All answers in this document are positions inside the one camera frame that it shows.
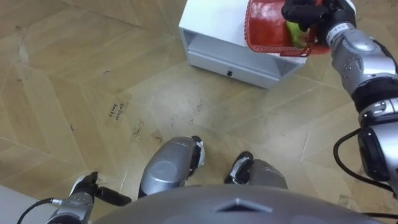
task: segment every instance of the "white cabinet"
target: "white cabinet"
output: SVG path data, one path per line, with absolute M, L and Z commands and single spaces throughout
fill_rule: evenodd
M 306 58 L 259 54 L 244 39 L 248 0 L 188 0 L 180 21 L 190 65 L 270 88 L 303 67 Z

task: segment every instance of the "robot leg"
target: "robot leg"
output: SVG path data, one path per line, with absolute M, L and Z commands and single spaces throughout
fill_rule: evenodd
M 238 156 L 224 182 L 287 189 L 285 177 L 268 162 L 254 159 L 250 152 Z
M 152 157 L 142 175 L 138 198 L 183 187 L 194 171 L 204 164 L 205 149 L 197 136 L 176 137 Z

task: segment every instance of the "yellow object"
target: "yellow object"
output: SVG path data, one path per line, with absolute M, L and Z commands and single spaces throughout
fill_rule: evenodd
M 304 48 L 307 45 L 307 42 L 305 41 L 307 33 L 301 31 L 299 25 L 294 22 L 286 22 L 286 27 L 290 31 L 293 46 L 298 48 Z

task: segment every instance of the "red plastic basket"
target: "red plastic basket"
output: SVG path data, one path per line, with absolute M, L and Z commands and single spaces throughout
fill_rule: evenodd
M 316 27 L 311 27 L 307 45 L 293 47 L 290 31 L 282 16 L 285 0 L 249 0 L 246 10 L 244 35 L 251 50 L 260 53 L 279 53 L 283 57 L 308 57 L 310 54 L 326 54 L 328 47 L 315 41 Z

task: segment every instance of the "wire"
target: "wire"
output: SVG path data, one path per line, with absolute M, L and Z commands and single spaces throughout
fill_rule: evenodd
M 46 198 L 43 200 L 39 200 L 38 202 L 34 203 L 33 205 L 31 205 L 29 208 L 27 208 L 27 210 L 24 211 L 24 213 L 19 217 L 17 224 L 21 224 L 23 219 L 25 218 L 25 216 L 35 207 L 39 206 L 39 205 L 43 205 L 46 203 L 52 203 L 52 200 L 54 198 Z
M 361 175 L 359 175 L 359 174 L 353 172 L 353 171 L 350 170 L 348 167 L 346 167 L 346 166 L 343 164 L 343 162 L 341 161 L 340 156 L 339 156 L 339 154 L 338 154 L 338 150 L 339 150 L 341 144 L 343 144 L 345 141 L 349 140 L 350 138 L 354 137 L 355 135 L 359 134 L 360 131 L 361 131 L 361 128 L 358 128 L 357 130 L 355 130 L 355 131 L 353 131 L 353 132 L 351 132 L 351 133 L 348 133 L 347 135 L 343 136 L 341 139 L 339 139 L 339 140 L 336 142 L 335 146 L 333 147 L 333 156 L 334 156 L 334 158 L 335 158 L 335 161 L 337 162 L 338 166 L 339 166 L 344 172 L 346 172 L 348 175 L 354 177 L 355 179 L 358 179 L 358 180 L 363 181 L 363 182 L 365 182 L 365 183 L 367 183 L 367 184 L 371 184 L 371 185 L 373 185 L 373 186 L 380 187 L 380 188 L 382 188 L 382 189 L 385 189 L 385 190 L 394 192 L 394 191 L 392 190 L 392 188 L 391 188 L 390 186 L 388 186 L 387 184 L 382 184 L 382 183 L 380 183 L 380 182 L 377 182 L 377 181 L 375 181 L 375 180 L 372 180 L 372 179 L 363 177 L 363 176 L 361 176 Z M 368 215 L 368 216 L 373 217 L 373 218 L 390 218 L 390 219 L 396 219 L 396 220 L 398 220 L 398 215 L 390 214 L 390 213 L 363 212 L 362 214 Z
M 368 215 L 374 218 L 391 218 L 391 219 L 398 219 L 398 215 L 395 214 L 388 214 L 388 213 L 373 213 L 373 212 L 364 212 L 364 215 Z
M 346 166 L 343 164 L 343 162 L 341 161 L 340 156 L 339 156 L 339 154 L 338 154 L 338 150 L 339 150 L 339 148 L 340 148 L 340 145 L 343 144 L 345 141 L 349 140 L 350 138 L 354 137 L 355 135 L 357 135 L 360 131 L 361 131 L 361 129 L 359 128 L 359 129 L 357 129 L 357 130 L 355 130 L 355 131 L 353 131 L 353 132 L 347 134 L 346 136 L 342 137 L 341 139 L 339 139 L 339 140 L 336 142 L 335 146 L 333 147 L 333 156 L 335 157 L 335 161 L 337 162 L 338 166 L 340 166 L 340 168 L 341 168 L 344 172 L 346 172 L 348 175 L 354 177 L 355 179 L 360 180 L 360 181 L 363 181 L 363 182 L 365 182 L 365 183 L 367 183 L 367 184 L 371 184 L 371 185 L 373 185 L 373 186 L 380 187 L 380 188 L 382 188 L 382 189 L 385 189 L 385 190 L 389 190 L 389 191 L 391 191 L 391 192 L 394 192 L 394 191 L 392 190 L 392 188 L 391 188 L 390 186 L 388 186 L 387 184 L 380 183 L 380 182 L 378 182 L 378 181 L 375 181 L 375 180 L 372 180 L 372 179 L 363 177 L 363 176 L 361 176 L 361 175 L 359 175 L 359 174 L 353 172 L 353 171 L 350 170 L 348 167 L 346 167 Z
M 390 58 L 394 61 L 394 64 L 396 65 L 396 72 L 397 72 L 397 74 L 398 74 L 398 63 L 397 63 L 397 61 L 395 60 L 394 56 L 391 54 L 391 52 L 387 49 L 386 46 L 384 46 L 384 45 L 383 45 L 382 43 L 380 43 L 379 41 L 373 40 L 373 42 L 375 42 L 375 43 L 381 48 L 381 51 L 382 51 L 387 57 L 390 57 Z

